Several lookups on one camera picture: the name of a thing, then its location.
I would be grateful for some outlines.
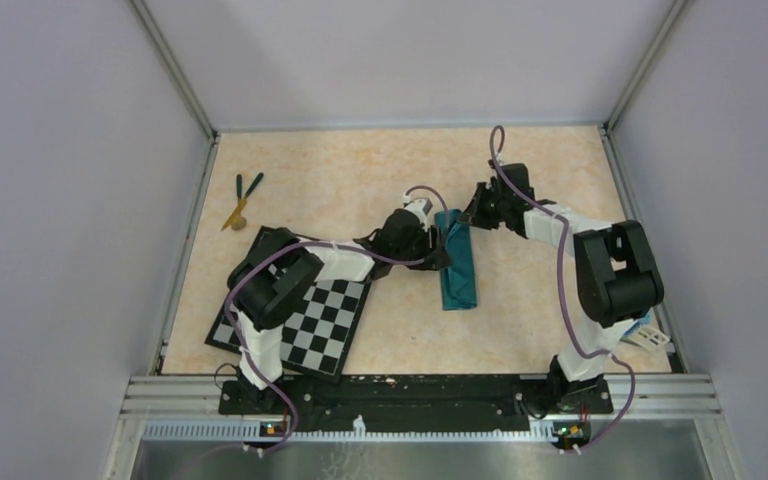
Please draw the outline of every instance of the teal cloth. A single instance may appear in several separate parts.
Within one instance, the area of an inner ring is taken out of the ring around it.
[[[446,252],[452,265],[440,271],[440,289],[443,294],[443,310],[469,310],[478,306],[475,290],[475,265],[472,262],[472,242],[469,225],[457,223],[460,210],[449,210],[449,227],[446,237]],[[445,212],[434,215],[434,224],[442,231],[446,228]]]

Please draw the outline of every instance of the white wall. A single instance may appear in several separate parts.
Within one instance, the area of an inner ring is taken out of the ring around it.
[[[685,353],[768,478],[768,2],[695,2],[618,143]]]
[[[670,0],[149,0],[219,129],[597,122]]]
[[[204,148],[124,1],[0,1],[0,479],[101,474]]]

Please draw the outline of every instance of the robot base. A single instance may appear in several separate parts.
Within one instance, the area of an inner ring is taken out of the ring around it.
[[[369,431],[377,432],[523,431],[529,428],[529,414],[543,413],[537,400],[550,393],[547,377],[538,375],[344,376],[339,385],[284,375],[276,383],[296,405],[302,432],[351,431],[358,415]],[[610,396],[602,398],[607,392],[600,379],[593,387],[570,390],[547,413],[577,413],[584,401],[591,414],[612,413]],[[269,403],[251,393],[238,380],[226,381],[219,413],[284,414],[280,400]],[[534,404],[525,405],[530,399]]]

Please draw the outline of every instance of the black and white checkered board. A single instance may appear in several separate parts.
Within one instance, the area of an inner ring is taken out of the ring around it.
[[[262,227],[254,245],[271,231]],[[270,266],[270,272],[274,274],[275,268]],[[323,380],[339,381],[368,292],[368,284],[345,280],[317,282],[311,286],[304,302],[284,323],[281,332],[284,367]],[[221,308],[205,343],[239,352],[240,342]]]

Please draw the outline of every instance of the marble pattern surface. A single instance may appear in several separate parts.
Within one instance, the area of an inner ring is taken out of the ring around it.
[[[416,184],[437,188],[464,208],[475,183],[492,172],[489,128],[352,130],[223,134],[169,341],[164,373],[213,373],[239,355],[204,344],[225,281],[261,225],[286,226],[323,239],[366,236]],[[609,221],[623,218],[596,127],[508,128],[503,159],[529,168],[538,198]],[[220,227],[234,209],[234,176],[246,186],[248,226]],[[545,372],[567,343],[558,309],[553,247],[502,228],[472,230],[479,306],[443,311],[435,272],[395,267],[372,286],[344,373]],[[565,263],[573,319],[583,314],[575,268]],[[621,345],[643,372],[667,372],[663,352]],[[609,362],[609,371],[623,371]]]

